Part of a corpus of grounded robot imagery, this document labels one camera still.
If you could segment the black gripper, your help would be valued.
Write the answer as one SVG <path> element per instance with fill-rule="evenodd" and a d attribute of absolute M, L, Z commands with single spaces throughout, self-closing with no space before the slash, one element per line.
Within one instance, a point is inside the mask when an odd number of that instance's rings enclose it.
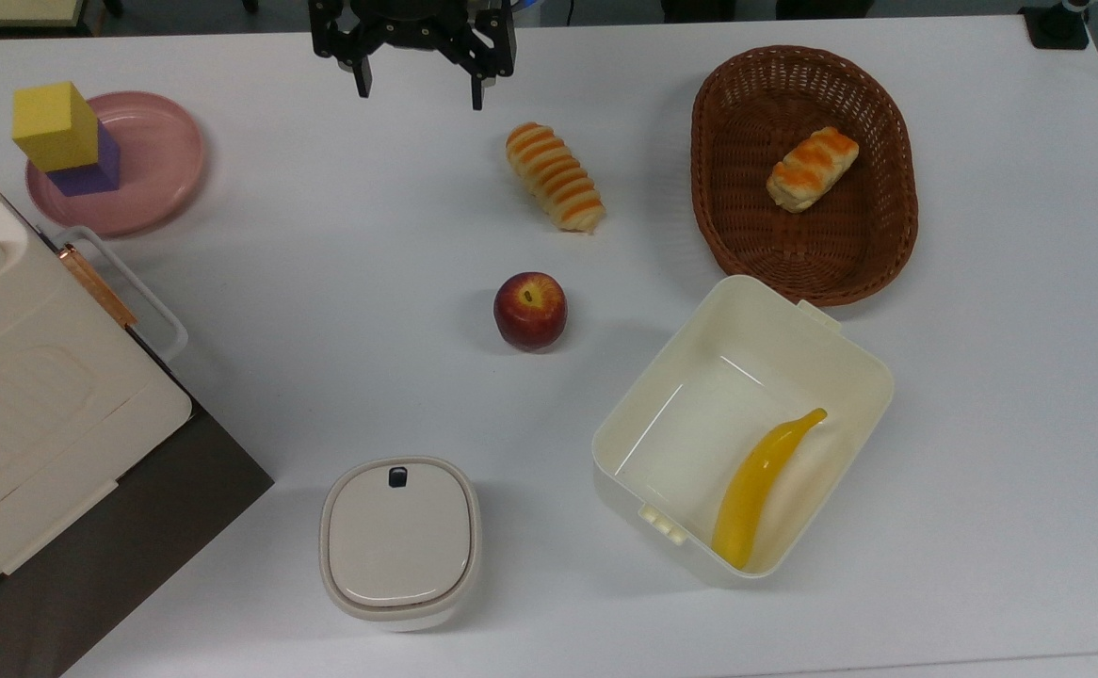
<path fill-rule="evenodd" d="M 350 73 L 361 98 L 371 95 L 369 56 L 382 44 L 401 51 L 457 44 L 472 108 L 481 111 L 488 85 L 514 73 L 514 10 L 509 1 L 311 1 L 309 19 L 314 53 Z"/>

